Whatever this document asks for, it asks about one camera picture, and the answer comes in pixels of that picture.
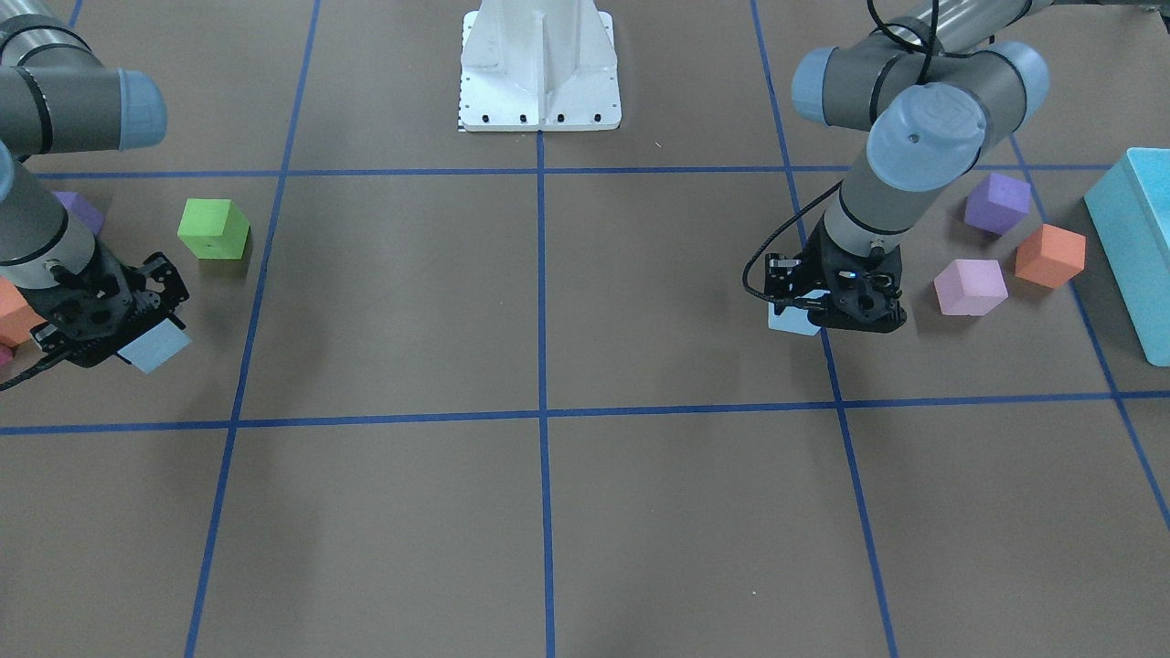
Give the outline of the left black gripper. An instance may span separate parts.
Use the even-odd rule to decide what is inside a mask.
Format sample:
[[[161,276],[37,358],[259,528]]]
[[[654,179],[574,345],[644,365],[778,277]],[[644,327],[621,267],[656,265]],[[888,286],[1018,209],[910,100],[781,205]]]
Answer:
[[[899,247],[872,249],[868,258],[844,251],[815,226],[807,251],[814,265],[814,288],[827,292],[801,302],[810,324],[848,333],[889,334],[908,320],[901,303],[902,255]],[[764,295],[773,304],[790,304],[808,292],[806,268],[797,258],[764,258]]]

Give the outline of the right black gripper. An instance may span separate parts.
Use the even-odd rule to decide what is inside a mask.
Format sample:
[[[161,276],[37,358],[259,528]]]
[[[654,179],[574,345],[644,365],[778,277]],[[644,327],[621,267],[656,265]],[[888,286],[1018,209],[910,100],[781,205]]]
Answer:
[[[187,329],[178,308],[190,300],[190,292],[161,251],[131,267],[99,244],[84,270],[66,279],[69,286],[18,287],[46,321],[32,329],[42,352],[35,366],[62,362],[96,366],[164,318],[181,333]]]

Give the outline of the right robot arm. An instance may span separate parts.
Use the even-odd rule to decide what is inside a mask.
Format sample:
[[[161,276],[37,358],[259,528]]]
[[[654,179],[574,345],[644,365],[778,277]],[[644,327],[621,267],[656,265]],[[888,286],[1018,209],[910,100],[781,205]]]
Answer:
[[[122,262],[27,162],[158,145],[163,92],[143,71],[101,63],[42,1],[5,1],[1,16],[4,280],[42,320],[29,333],[42,366],[113,357],[152,372],[191,342],[176,315],[190,296],[176,265],[161,253]]]

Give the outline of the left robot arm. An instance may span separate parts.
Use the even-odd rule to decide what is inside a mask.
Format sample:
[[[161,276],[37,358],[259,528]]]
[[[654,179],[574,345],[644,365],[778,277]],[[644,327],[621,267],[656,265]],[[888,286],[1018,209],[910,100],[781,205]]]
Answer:
[[[808,204],[823,217],[794,258],[768,244],[760,289],[782,333],[894,333],[901,304],[901,242],[949,184],[1035,115],[1048,64],[1028,44],[994,40],[1048,8],[1045,1],[924,1],[878,18],[848,48],[819,48],[794,68],[803,118],[865,131],[844,179]]]

